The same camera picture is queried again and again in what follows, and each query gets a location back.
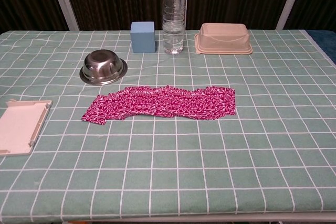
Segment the plastic container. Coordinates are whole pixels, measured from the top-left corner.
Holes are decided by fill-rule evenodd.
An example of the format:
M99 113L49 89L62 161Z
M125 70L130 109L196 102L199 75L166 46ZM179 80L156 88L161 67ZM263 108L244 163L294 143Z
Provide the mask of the plastic container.
M183 50L185 0L163 0L163 47L167 54Z
M243 24L204 23L195 35L198 54L248 55L252 53L249 34Z

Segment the stainless steel bowl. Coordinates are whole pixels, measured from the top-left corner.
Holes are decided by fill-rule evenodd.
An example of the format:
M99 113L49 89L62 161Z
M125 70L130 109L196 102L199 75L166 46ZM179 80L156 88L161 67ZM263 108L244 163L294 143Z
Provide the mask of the stainless steel bowl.
M89 53L79 72L82 81L91 85L105 85L122 78L127 72L127 64L113 51L96 50Z

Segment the foam block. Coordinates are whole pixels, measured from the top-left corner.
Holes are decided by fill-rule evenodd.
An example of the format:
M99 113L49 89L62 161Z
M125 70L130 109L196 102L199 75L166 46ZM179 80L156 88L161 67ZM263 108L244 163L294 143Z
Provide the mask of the foam block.
M155 52L154 22L132 22L133 52Z

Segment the water bottle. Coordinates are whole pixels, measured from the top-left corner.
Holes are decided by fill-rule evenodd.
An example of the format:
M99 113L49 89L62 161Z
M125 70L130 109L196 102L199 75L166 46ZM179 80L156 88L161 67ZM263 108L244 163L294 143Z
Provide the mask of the water bottle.
M163 0L163 47L167 54L179 54L183 49L185 0Z

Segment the table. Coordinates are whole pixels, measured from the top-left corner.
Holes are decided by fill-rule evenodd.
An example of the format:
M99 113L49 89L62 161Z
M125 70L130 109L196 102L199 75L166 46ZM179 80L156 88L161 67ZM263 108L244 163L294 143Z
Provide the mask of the table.
M161 31L153 54L134 54L129 31L2 34L0 114L9 99L53 105L31 155L0 157L0 222L292 212L335 219L335 65L301 30L251 30L251 55L198 55L197 32L186 32L176 56L164 53ZM129 70L93 87L79 70L100 48ZM234 88L237 115L80 120L97 94L168 84Z

